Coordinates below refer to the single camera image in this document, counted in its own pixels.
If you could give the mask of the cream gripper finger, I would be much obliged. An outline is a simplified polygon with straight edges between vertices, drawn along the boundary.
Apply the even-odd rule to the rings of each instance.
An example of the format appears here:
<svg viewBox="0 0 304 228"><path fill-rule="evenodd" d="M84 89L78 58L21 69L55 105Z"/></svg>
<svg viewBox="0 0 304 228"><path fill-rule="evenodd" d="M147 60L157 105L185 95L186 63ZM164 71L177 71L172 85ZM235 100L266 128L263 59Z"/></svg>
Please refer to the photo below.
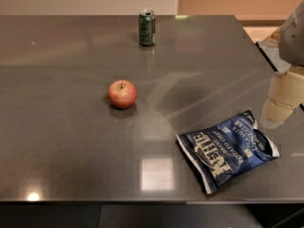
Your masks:
<svg viewBox="0 0 304 228"><path fill-rule="evenodd" d="M266 129L281 126L304 102L304 67L291 66L273 76L268 98L261 111L260 124Z"/></svg>

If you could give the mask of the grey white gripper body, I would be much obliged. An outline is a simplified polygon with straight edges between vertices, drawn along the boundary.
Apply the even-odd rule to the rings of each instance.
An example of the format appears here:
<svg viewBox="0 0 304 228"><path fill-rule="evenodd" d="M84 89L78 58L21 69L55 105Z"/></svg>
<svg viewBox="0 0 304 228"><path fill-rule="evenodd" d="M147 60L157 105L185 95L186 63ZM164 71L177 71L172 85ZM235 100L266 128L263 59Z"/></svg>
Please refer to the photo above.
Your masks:
<svg viewBox="0 0 304 228"><path fill-rule="evenodd" d="M304 66L304 1L284 22L278 47L279 56L283 61Z"/></svg>

